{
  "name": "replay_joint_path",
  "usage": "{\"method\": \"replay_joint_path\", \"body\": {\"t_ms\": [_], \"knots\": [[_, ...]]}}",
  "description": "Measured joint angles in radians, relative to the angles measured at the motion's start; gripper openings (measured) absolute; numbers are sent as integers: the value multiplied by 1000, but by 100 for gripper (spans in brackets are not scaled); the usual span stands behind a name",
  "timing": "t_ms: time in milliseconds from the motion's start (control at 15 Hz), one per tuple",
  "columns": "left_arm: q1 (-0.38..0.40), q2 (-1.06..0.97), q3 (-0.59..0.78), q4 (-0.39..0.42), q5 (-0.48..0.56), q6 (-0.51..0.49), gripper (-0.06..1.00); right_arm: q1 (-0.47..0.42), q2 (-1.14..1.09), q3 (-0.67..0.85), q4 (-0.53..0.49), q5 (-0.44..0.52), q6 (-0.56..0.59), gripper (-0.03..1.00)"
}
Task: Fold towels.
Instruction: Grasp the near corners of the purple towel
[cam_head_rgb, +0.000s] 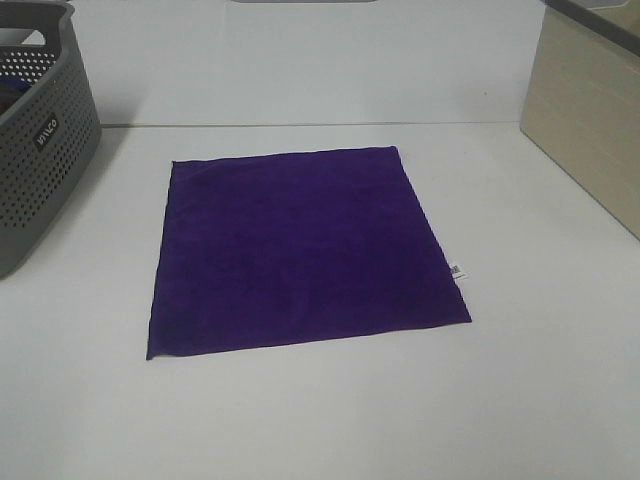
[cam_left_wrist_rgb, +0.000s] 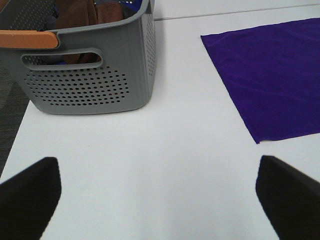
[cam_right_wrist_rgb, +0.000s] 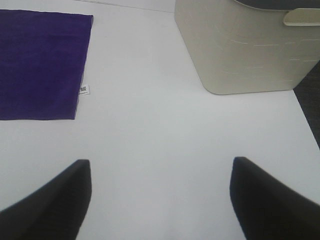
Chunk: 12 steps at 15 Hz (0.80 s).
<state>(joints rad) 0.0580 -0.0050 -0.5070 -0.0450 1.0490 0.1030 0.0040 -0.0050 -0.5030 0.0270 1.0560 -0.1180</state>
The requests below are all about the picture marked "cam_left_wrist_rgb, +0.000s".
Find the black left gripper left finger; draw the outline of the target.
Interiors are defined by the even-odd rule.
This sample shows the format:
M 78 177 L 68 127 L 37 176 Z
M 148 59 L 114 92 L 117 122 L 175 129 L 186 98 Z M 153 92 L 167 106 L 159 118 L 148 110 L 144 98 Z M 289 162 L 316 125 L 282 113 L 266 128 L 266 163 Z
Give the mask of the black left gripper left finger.
M 0 238 L 39 240 L 62 194 L 58 160 L 45 157 L 0 185 Z

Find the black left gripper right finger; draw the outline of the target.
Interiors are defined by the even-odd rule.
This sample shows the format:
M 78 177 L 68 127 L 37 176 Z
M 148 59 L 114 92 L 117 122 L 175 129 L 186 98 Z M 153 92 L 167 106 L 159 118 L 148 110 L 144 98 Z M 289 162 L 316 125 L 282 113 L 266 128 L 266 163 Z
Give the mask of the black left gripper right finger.
M 320 183 L 269 155 L 260 159 L 255 192 L 281 240 L 320 238 Z

